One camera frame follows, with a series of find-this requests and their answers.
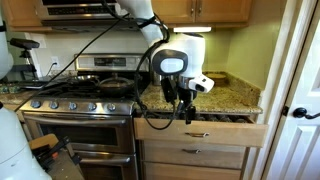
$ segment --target wooden cabinet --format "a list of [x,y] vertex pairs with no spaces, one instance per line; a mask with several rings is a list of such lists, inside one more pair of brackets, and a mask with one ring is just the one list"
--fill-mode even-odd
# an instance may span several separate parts
[[[143,177],[154,179],[241,179],[248,147],[262,147],[267,125],[174,120],[165,130],[135,118]],[[156,127],[168,120],[149,119]]]
[[175,26],[245,26],[252,0],[152,0],[155,13]]
[[35,0],[2,0],[1,6],[10,31],[45,32],[51,31],[43,27],[34,9]]

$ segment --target oven window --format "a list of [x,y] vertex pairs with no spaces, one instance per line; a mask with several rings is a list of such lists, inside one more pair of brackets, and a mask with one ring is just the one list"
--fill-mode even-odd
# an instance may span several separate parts
[[46,124],[41,124],[40,128],[44,135],[52,133],[55,134],[58,139],[68,136],[70,141],[73,143],[118,145],[117,132],[115,128]]
[[86,180],[121,180],[122,171],[118,166],[86,165],[80,163]]

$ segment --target white door frame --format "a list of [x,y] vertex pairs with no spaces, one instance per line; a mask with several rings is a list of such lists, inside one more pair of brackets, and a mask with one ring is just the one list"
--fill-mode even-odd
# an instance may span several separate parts
[[257,118],[257,123],[268,124],[269,130],[263,148],[250,148],[243,179],[259,180],[262,177],[317,2],[318,0],[287,0],[266,88],[260,102],[264,111]]

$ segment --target electrical outlet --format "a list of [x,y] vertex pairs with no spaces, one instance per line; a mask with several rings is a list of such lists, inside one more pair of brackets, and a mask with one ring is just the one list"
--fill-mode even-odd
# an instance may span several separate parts
[[52,61],[52,63],[57,63],[53,67],[60,67],[59,58],[57,56],[51,56],[51,61]]

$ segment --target drawer handle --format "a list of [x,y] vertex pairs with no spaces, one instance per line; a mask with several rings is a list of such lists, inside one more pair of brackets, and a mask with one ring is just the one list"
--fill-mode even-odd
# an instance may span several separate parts
[[191,137],[206,137],[206,136],[209,136],[209,133],[185,133]]
[[200,149],[195,149],[195,150],[182,149],[182,151],[190,153],[190,154],[198,154],[199,152],[201,152]]

